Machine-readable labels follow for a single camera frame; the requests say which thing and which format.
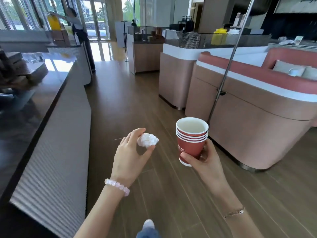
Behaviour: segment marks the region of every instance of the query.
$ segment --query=shoe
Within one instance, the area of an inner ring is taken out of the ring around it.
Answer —
[[[146,220],[146,221],[144,222],[144,224],[143,224],[143,228],[142,228],[142,229],[145,229],[145,228],[152,228],[152,229],[154,229],[155,226],[154,226],[153,220],[150,220],[150,219]]]

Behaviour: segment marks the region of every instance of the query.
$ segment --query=person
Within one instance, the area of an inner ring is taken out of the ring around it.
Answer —
[[[50,14],[57,16],[61,19],[64,19],[72,24],[73,33],[77,34],[79,42],[85,43],[91,71],[95,72],[96,71],[95,70],[95,63],[93,61],[93,53],[91,51],[91,46],[90,46],[90,42],[88,39],[88,34],[84,31],[84,27],[82,26],[80,20],[78,19],[76,11],[73,8],[68,7],[66,9],[66,16],[59,15],[55,12],[50,12]]]
[[[134,26],[134,27],[136,27],[136,26],[137,26],[137,24],[135,23],[135,20],[134,20],[134,19],[132,19],[131,26]]]
[[[145,132],[138,128],[121,140],[114,156],[111,180],[130,187],[149,160],[155,146],[150,146],[143,155],[136,151],[137,139]],[[205,158],[196,160],[186,153],[181,156],[192,165],[205,182],[227,222],[234,238],[263,238],[248,212],[244,209],[224,175],[219,156],[211,140],[207,139]],[[112,185],[105,185],[96,204],[83,222],[74,238],[106,237],[113,214],[125,192]],[[137,238],[159,238],[152,220],[146,220]]]

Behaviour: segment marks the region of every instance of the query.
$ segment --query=white shirt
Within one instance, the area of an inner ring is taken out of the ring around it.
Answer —
[[[68,22],[70,22],[71,24],[74,24],[74,26],[77,28],[77,29],[81,29],[83,30],[83,26],[80,22],[80,20],[77,18],[77,17],[69,17],[69,16],[66,16],[66,20]]]

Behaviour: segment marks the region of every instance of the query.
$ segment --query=red paper cup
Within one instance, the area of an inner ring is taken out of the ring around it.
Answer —
[[[185,152],[199,160],[204,144],[206,143],[207,137],[201,140],[191,141],[191,140],[186,140],[178,136],[177,134],[176,136],[177,136],[177,143],[178,143],[179,160],[183,165],[191,167],[191,165],[188,164],[188,162],[184,160],[183,157],[180,156],[180,154],[182,152]]]
[[[208,134],[208,124],[198,118],[186,117],[176,122],[177,130],[187,136],[200,137]]]
[[[178,134],[181,138],[184,139],[189,139],[189,140],[199,140],[208,137],[208,134],[202,135],[202,136],[189,136],[189,135],[184,135],[181,132],[179,132],[178,129],[176,129],[176,134]]]

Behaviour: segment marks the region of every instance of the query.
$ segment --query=hand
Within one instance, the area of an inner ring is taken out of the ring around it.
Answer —
[[[111,179],[130,187],[149,160],[155,145],[150,146],[143,155],[137,153],[137,139],[145,128],[133,130],[121,140],[114,156]]]
[[[204,152],[207,152],[207,158],[205,160],[204,157],[197,160],[186,153],[181,153],[181,156],[198,172],[211,193],[215,196],[220,196],[230,187],[224,176],[224,171],[215,146],[210,139],[206,140]]]

